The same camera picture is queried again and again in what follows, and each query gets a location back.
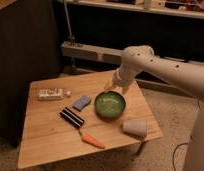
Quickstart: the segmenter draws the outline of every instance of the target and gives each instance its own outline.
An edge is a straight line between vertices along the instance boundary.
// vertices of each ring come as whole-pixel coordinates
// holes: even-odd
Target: bowl
[[[126,107],[124,97],[115,92],[107,91],[100,93],[94,102],[96,113],[102,118],[117,118]]]

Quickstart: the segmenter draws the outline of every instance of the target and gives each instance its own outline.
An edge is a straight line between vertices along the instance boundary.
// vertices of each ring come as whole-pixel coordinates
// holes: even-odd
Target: shelf
[[[78,0],[78,1],[67,0],[67,3],[74,4],[74,5],[102,7],[102,8],[109,8],[109,9],[125,10],[125,11],[146,12],[146,13],[154,13],[154,14],[162,14],[162,15],[170,15],[170,16],[204,19],[204,12],[169,9],[165,7],[145,9],[142,5],[112,3],[112,2],[104,2],[102,0],[94,0],[94,1],[93,0]]]

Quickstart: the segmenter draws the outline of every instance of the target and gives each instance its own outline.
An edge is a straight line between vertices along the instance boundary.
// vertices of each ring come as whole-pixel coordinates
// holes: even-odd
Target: carrot
[[[81,132],[79,131],[82,141],[88,144],[91,144],[97,148],[101,148],[101,149],[105,149],[105,146],[100,143],[98,140],[96,140],[95,138],[91,137],[89,134],[87,134],[86,132]]]

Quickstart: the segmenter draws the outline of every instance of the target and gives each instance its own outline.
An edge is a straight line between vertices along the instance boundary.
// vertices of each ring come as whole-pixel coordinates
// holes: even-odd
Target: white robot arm
[[[128,47],[123,50],[121,60],[121,66],[106,89],[119,86],[126,92],[135,76],[145,71],[204,101],[203,66],[157,58],[150,46]],[[204,105],[191,137],[184,170],[204,170]]]

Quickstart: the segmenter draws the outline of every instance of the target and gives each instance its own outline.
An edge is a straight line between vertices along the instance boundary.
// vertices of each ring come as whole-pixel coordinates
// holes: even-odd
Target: tiled floor
[[[177,144],[188,142],[198,113],[196,99],[142,89],[146,100],[163,130],[163,138],[149,142],[139,157],[137,146],[128,146],[99,154],[59,161],[25,171],[171,171],[172,153]],[[175,155],[178,171],[182,169],[185,146]],[[17,170],[18,148],[0,142],[0,171]]]

